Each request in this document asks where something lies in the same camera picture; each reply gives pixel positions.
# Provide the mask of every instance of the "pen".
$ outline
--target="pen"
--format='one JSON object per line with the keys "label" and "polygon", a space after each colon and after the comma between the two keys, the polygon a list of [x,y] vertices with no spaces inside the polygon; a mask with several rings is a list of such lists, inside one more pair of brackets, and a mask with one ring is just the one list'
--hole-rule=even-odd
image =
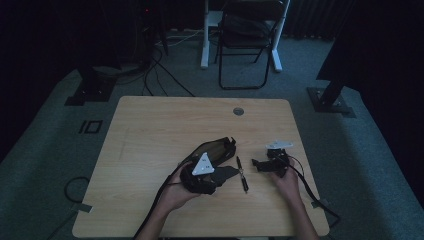
{"label": "pen", "polygon": [[243,189],[247,193],[247,190],[249,190],[249,186],[247,186],[247,181],[246,181],[246,178],[244,177],[243,168],[241,167],[240,158],[238,156],[237,156],[237,165],[239,167],[241,182],[243,183]]}

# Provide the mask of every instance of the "table top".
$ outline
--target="table top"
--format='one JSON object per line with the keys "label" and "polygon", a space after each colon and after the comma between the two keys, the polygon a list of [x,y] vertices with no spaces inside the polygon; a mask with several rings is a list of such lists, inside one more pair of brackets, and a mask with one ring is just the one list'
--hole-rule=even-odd
{"label": "table top", "polygon": [[[242,108],[244,114],[233,113]],[[201,143],[233,137],[249,184],[228,179],[212,195],[202,195],[173,211],[162,237],[291,236],[293,225],[283,198],[269,176],[251,159],[266,161],[265,145],[290,141],[287,153],[303,165],[319,198],[289,102],[281,99],[122,97],[79,212],[76,237],[132,237],[147,215],[156,192],[177,164]],[[236,158],[220,166],[237,168]],[[302,200],[319,235],[329,232],[320,208],[299,181]]]}

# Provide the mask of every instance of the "gray carpet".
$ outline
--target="gray carpet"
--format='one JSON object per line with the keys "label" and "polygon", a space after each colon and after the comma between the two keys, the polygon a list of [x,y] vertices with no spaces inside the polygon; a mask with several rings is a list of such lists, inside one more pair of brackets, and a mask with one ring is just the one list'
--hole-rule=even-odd
{"label": "gray carpet", "polygon": [[[201,70],[201,42],[197,40],[170,47],[169,56],[160,62],[197,97],[281,98],[291,103],[320,195],[342,218],[330,236],[322,239],[423,239],[423,209],[359,94],[351,89],[342,92],[356,118],[313,109],[306,88],[328,84],[315,81],[315,77],[331,46],[321,40],[283,38],[279,46],[283,72],[270,71],[267,85],[260,90],[221,90],[217,64],[212,63],[215,48],[211,47],[209,68]],[[262,61],[255,67],[226,71],[224,76],[228,81],[260,81],[263,68]],[[155,95],[165,95],[156,74],[169,96],[189,96],[160,67],[148,76]],[[73,71],[56,86],[0,165],[2,240],[47,239],[72,216],[73,204],[65,198],[65,184],[74,177],[91,176],[119,98],[141,95],[144,85],[140,76],[122,77],[109,102],[64,106],[80,80]],[[99,133],[80,133],[84,121],[99,120],[103,121]],[[71,188],[71,194],[82,198],[85,190],[82,181]],[[52,239],[74,239],[74,221],[71,217]]]}

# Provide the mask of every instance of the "chair frame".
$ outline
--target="chair frame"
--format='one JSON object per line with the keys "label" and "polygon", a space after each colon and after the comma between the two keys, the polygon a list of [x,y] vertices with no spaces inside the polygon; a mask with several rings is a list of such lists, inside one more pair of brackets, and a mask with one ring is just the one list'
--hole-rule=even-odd
{"label": "chair frame", "polygon": [[[277,18],[271,18],[268,16],[255,16],[255,14],[243,14],[243,13],[238,13],[237,10],[234,10],[234,6],[232,6],[231,4],[238,4],[241,2],[254,2],[256,4],[258,4],[259,2],[275,2],[275,4],[277,4],[277,6],[279,6],[281,9],[281,13],[279,14],[278,19]],[[247,90],[247,89],[260,89],[263,86],[265,86],[265,84],[267,83],[268,80],[268,73],[269,73],[269,67],[270,67],[270,62],[271,62],[271,58],[272,58],[272,46],[274,44],[274,35],[276,32],[276,27],[278,26],[278,24],[280,23],[280,21],[283,20],[284,16],[285,16],[285,12],[286,12],[287,8],[285,7],[285,4],[280,1],[280,0],[267,0],[267,1],[245,1],[245,0],[235,0],[235,1],[230,1],[229,3],[227,3],[226,6],[224,6],[223,9],[223,14],[222,14],[222,20],[221,20],[221,24],[219,27],[219,41],[218,41],[218,47],[217,47],[217,52],[215,55],[215,63],[217,61],[217,57],[219,56],[219,73],[218,73],[218,78],[219,78],[219,86],[224,89],[224,90]],[[224,26],[225,26],[225,21],[228,15],[234,15],[234,16],[238,16],[238,17],[242,17],[248,20],[253,20],[253,21],[273,21],[273,25],[269,31],[268,36],[266,36],[266,39],[268,41],[268,43],[266,45],[262,45],[260,47],[258,46],[250,46],[250,47],[246,47],[246,46],[228,46],[225,45],[224,39],[223,39],[223,35],[225,34],[225,30],[224,30]],[[228,48],[228,49],[257,49],[259,50],[258,53],[223,53],[223,48]],[[262,81],[261,84],[259,85],[248,85],[248,86],[224,86],[223,85],[223,80],[222,80],[222,56],[234,56],[234,55],[256,55],[255,60],[253,61],[253,63],[256,63],[259,59],[259,57],[261,56],[262,52],[264,49],[268,50],[268,59],[267,59],[267,63],[266,63],[266,69],[265,69],[265,77],[264,80]]]}

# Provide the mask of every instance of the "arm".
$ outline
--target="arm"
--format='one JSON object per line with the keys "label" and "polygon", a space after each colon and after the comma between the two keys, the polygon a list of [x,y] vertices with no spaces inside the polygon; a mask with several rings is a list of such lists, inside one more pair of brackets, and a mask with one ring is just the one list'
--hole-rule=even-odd
{"label": "arm", "polygon": [[270,173],[270,176],[287,202],[297,238],[300,240],[319,239],[300,197],[296,172],[289,168],[283,178],[278,177],[275,173]]}
{"label": "arm", "polygon": [[173,210],[182,207],[190,199],[200,196],[200,194],[187,191],[180,183],[180,172],[183,167],[181,167],[170,179],[152,215],[135,238],[136,240],[157,240],[168,215]]}

